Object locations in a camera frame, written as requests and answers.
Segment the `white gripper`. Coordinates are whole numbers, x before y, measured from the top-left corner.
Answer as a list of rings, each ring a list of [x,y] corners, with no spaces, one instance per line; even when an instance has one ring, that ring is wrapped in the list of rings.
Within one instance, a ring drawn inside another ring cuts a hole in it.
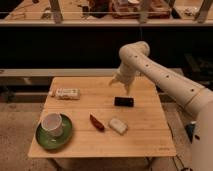
[[[134,81],[136,70],[132,69],[125,63],[121,63],[116,71],[116,78],[113,78],[109,82],[109,86],[121,82],[125,85],[126,93],[129,94],[131,91],[131,84]]]

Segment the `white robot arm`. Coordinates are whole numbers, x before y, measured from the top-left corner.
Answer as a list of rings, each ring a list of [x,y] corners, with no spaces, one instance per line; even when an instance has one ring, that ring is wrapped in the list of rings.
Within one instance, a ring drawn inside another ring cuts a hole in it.
[[[190,171],[213,171],[213,91],[152,61],[145,41],[119,49],[121,64],[110,85],[121,82],[129,94],[136,72],[143,73],[188,113],[197,116]]]

